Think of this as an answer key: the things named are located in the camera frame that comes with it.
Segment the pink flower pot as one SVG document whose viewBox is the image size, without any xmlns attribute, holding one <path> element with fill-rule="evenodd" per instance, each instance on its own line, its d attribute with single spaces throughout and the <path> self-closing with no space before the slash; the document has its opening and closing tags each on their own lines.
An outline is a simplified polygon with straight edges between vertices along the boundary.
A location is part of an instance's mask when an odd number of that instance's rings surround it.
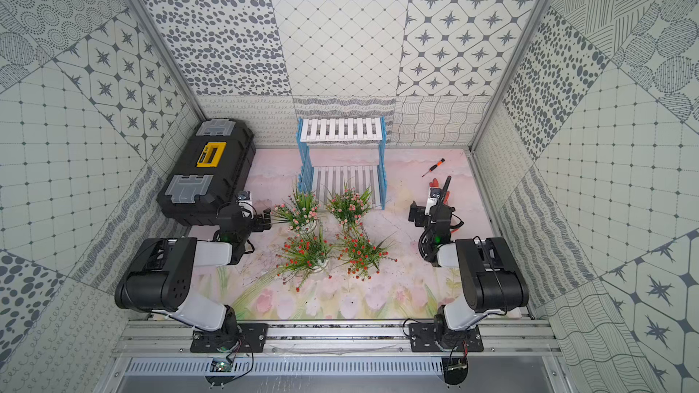
<svg viewBox="0 0 699 393">
<path fill-rule="evenodd" d="M 371 189 L 366 188 L 360 192 L 346 187 L 340 193 L 331 193 L 325 207 L 344 229 L 356 229 L 372 208 Z"/>
<path fill-rule="evenodd" d="M 284 224 L 296 233 L 309 233 L 316 229 L 319 222 L 320 202 L 313 193 L 303 192 L 297 187 L 271 211 L 273 224 Z"/>
</svg>

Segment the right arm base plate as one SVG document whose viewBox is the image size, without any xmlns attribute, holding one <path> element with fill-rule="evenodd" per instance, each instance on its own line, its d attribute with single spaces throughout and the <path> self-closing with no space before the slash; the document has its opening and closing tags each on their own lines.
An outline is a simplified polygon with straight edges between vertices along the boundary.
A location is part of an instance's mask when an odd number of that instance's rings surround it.
<svg viewBox="0 0 699 393">
<path fill-rule="evenodd" d="M 482 352 L 481 333 L 478 327 L 464 331 L 453 331 L 433 323 L 413 322 L 405 331 L 411 344 L 412 352 L 447 352 L 463 351 Z"/>
</svg>

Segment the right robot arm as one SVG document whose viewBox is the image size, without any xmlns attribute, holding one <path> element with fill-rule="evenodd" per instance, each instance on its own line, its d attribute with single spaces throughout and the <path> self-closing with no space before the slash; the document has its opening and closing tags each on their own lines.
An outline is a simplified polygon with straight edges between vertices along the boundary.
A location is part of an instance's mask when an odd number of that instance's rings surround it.
<svg viewBox="0 0 699 393">
<path fill-rule="evenodd" d="M 438 308 L 434 317 L 435 337 L 441 346 L 473 333 L 489 316 L 505 316 L 529 303 L 530 292 L 513 253 L 504 238 L 452 239 L 453 207 L 411 204 L 409 221 L 422 229 L 418 241 L 420 257 L 442 269 L 459 272 L 461 294 Z"/>
</svg>

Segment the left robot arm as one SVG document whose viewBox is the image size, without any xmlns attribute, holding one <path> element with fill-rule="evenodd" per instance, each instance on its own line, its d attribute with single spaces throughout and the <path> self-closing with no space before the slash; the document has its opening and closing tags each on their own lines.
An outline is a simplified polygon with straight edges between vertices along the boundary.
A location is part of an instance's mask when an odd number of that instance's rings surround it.
<svg viewBox="0 0 699 393">
<path fill-rule="evenodd" d="M 205 333 L 234 338 L 240 328 L 232 307 L 192 288 L 197 267 L 236 266 L 248 254 L 252 233 L 271 229 L 271 209 L 260 214 L 249 201 L 230 202 L 217 212 L 218 238 L 148 238 L 116 285 L 121 309 L 158 313 Z"/>
</svg>

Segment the red flower pot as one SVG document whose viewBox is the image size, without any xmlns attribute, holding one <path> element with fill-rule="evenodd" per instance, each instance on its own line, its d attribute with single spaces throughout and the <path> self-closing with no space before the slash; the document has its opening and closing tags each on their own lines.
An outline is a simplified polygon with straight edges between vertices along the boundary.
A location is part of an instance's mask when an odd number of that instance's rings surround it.
<svg viewBox="0 0 699 393">
<path fill-rule="evenodd" d="M 306 281 L 315 274 L 322 273 L 331 278 L 329 260 L 332 251 L 333 245 L 324 236 L 321 227 L 287 238 L 276 254 L 276 274 L 284 285 L 300 292 Z"/>
<path fill-rule="evenodd" d="M 358 280 L 371 280 L 380 274 L 382 264 L 397 262 L 390 255 L 386 240 L 374 242 L 363 227 L 344 227 L 338 235 L 340 253 L 337 260 L 347 273 Z"/>
</svg>

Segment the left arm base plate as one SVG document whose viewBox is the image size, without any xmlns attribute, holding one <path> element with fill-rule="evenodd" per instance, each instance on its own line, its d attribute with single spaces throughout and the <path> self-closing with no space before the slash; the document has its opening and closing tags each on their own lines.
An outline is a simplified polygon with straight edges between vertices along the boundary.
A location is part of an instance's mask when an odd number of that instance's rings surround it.
<svg viewBox="0 0 699 393">
<path fill-rule="evenodd" d="M 195 329 L 190 346 L 191 353 L 229 353 L 239 350 L 247 353 L 264 351 L 269 324 L 243 323 L 231 334 L 221 331 L 209 332 Z"/>
</svg>

